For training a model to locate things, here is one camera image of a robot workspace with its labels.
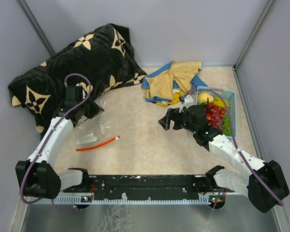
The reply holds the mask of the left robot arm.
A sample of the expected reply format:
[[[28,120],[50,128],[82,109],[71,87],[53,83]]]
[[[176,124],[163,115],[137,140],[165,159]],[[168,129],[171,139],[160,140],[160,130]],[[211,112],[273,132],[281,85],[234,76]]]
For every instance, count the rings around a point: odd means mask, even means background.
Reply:
[[[86,169],[69,168],[57,173],[54,164],[68,135],[85,115],[83,104],[89,98],[81,86],[68,86],[65,99],[51,119],[43,139],[26,161],[19,161],[15,172],[20,187],[21,199],[29,204],[27,197],[55,199],[61,191],[77,188],[87,191],[91,180]]]

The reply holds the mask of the light blue plastic basket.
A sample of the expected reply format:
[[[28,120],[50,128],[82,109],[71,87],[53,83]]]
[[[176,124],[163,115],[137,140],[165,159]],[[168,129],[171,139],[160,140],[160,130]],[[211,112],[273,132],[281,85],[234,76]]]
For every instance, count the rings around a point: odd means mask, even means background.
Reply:
[[[217,94],[219,94],[223,99],[226,99],[230,103],[230,107],[228,107],[228,112],[226,113],[229,117],[231,129],[232,129],[232,136],[237,136],[237,109],[236,109],[236,93],[231,89],[223,89],[223,88],[215,88],[215,87],[204,87],[199,86],[197,87],[199,90],[196,94],[198,97],[198,94],[202,92],[207,92],[211,94],[213,97],[218,97]]]

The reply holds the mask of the yellow banana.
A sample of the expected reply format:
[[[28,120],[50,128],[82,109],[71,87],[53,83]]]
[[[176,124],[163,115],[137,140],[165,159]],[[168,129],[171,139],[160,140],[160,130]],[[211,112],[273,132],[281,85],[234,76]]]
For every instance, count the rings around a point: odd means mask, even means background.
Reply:
[[[219,108],[225,108],[225,106],[230,107],[230,103],[226,99],[221,99],[220,97],[214,97],[212,104]]]

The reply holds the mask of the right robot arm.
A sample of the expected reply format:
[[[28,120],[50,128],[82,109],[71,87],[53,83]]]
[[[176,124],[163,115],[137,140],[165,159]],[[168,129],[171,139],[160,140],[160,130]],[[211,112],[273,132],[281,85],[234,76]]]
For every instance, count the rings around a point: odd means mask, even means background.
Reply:
[[[221,130],[209,125],[202,106],[169,108],[158,123],[166,131],[170,128],[190,131],[199,146],[220,156],[237,170],[233,172],[221,165],[209,170],[206,185],[211,191],[222,188],[235,191],[247,197],[262,213],[282,205],[289,196],[290,190],[281,166],[274,160],[266,162],[247,153]]]

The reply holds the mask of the clear zip top bag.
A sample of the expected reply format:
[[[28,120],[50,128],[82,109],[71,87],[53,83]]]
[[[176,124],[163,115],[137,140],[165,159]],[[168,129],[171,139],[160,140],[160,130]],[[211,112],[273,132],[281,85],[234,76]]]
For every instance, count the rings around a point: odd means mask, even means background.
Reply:
[[[121,136],[112,126],[106,111],[107,101],[100,99],[98,106],[102,110],[93,118],[85,118],[75,126],[75,144],[77,152],[91,151],[118,141]]]

